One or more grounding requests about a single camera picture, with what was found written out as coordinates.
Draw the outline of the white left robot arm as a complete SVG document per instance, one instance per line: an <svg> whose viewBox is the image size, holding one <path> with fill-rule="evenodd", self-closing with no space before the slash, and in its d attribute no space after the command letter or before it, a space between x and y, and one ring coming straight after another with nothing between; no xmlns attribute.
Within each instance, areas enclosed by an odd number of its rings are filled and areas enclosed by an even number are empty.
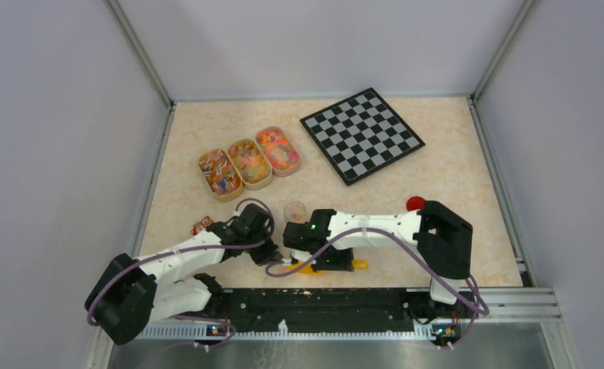
<svg viewBox="0 0 604 369"><path fill-rule="evenodd" d="M203 268L242 254L263 266L279 255L273 233L270 209L248 198L229 220L214 222L175 246L137 258L119 254L86 298L86 320L123 345L156 321L194 312L214 317L223 305L223 288Z"/></svg>

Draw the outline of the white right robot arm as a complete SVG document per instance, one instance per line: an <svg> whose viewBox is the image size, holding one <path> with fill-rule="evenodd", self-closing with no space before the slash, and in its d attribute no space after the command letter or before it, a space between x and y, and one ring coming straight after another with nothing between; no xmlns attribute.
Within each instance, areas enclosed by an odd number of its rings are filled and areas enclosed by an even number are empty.
<svg viewBox="0 0 604 369"><path fill-rule="evenodd" d="M356 248L401 248L430 274L429 311L446 317L457 308L456 291L471 276L473 226L438 201L401 214L313 211L306 223L289 222L283 242L293 267L353 271Z"/></svg>

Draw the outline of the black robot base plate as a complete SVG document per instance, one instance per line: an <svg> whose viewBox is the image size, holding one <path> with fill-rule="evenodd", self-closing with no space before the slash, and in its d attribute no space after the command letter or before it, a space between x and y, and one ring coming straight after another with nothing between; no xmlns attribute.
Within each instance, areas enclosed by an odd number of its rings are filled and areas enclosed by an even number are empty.
<svg viewBox="0 0 604 369"><path fill-rule="evenodd" d="M410 332L422 323L464 322L463 303L430 300L426 289L235 288L213 294L199 315L228 321L238 332L274 332L281 322L292 333Z"/></svg>

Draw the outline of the yellow plastic scoop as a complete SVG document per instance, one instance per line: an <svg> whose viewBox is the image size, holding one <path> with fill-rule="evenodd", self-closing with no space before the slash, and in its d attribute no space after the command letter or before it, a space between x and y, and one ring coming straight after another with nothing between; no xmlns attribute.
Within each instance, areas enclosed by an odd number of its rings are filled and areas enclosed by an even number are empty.
<svg viewBox="0 0 604 369"><path fill-rule="evenodd" d="M310 263L308 265L305 265L303 268L301 268L302 262L301 261L297 261L293 264L291 264L290 266L288 266L289 270L297 270L297 273L302 273L302 274L323 274L324 272L327 271L346 271L346 272L353 272L355 270L360 270L360 269L368 269L369 267L369 262L367 259L353 259L350 261L349 264L327 264L325 262L323 263L317 263L317 260L314 263Z"/></svg>

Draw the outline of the clear glass jar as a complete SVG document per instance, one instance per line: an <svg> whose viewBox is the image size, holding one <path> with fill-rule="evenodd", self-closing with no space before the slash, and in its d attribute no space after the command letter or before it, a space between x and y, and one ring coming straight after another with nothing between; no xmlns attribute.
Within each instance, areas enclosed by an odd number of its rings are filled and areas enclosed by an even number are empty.
<svg viewBox="0 0 604 369"><path fill-rule="evenodd" d="M290 201L284 206L284 218L287 222L304 223L306 219L306 207L300 201Z"/></svg>

